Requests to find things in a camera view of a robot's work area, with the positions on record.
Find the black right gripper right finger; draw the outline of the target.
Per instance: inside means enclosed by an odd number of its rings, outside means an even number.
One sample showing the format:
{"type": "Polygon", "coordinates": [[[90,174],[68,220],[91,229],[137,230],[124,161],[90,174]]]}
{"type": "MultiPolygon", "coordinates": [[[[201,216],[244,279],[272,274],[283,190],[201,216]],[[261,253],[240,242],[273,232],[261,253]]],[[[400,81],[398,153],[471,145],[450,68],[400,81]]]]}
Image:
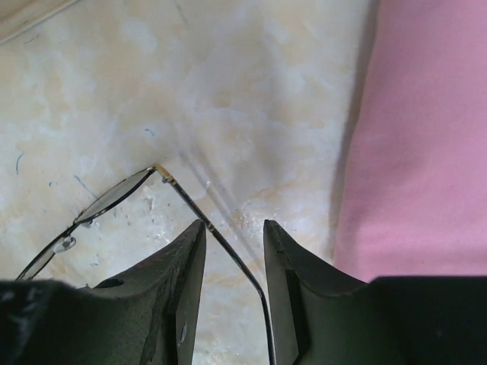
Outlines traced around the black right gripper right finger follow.
{"type": "Polygon", "coordinates": [[[353,278],[263,227],[278,364],[484,364],[484,277],[353,278]]]}

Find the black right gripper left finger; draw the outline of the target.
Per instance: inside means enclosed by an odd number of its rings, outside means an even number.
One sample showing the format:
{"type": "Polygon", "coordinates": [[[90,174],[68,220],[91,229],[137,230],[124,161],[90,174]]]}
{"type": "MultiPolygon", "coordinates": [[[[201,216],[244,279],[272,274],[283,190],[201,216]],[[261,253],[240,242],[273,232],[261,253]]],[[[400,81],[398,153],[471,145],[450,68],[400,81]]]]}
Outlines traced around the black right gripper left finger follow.
{"type": "Polygon", "coordinates": [[[189,364],[206,236],[191,223],[172,243],[96,287],[1,283],[3,364],[189,364]]]}

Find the thin metal frame sunglasses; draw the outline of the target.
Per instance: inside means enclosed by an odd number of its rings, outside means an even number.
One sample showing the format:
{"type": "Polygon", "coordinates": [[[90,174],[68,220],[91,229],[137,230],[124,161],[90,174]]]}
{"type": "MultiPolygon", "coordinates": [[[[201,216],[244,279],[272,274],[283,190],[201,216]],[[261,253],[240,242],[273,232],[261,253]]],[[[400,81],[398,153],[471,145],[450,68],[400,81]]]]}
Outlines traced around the thin metal frame sunglasses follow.
{"type": "Polygon", "coordinates": [[[266,295],[258,280],[246,266],[241,257],[237,254],[230,243],[221,235],[214,224],[203,213],[199,206],[190,198],[188,193],[177,182],[177,180],[159,163],[138,171],[130,177],[120,181],[107,190],[104,194],[96,197],[86,209],[84,209],[74,220],[70,227],[59,234],[53,241],[46,245],[16,277],[17,280],[31,280],[44,269],[44,267],[61,252],[71,249],[76,244],[72,232],[81,225],[91,225],[93,220],[115,208],[135,192],[151,175],[159,173],[163,183],[172,186],[174,191],[184,200],[193,213],[200,219],[208,232],[218,241],[226,253],[233,259],[238,268],[244,273],[247,279],[255,287],[263,308],[263,316],[266,326],[266,340],[269,354],[269,362],[275,364],[275,350],[272,338],[272,324],[269,315],[269,306],[266,295]]]}

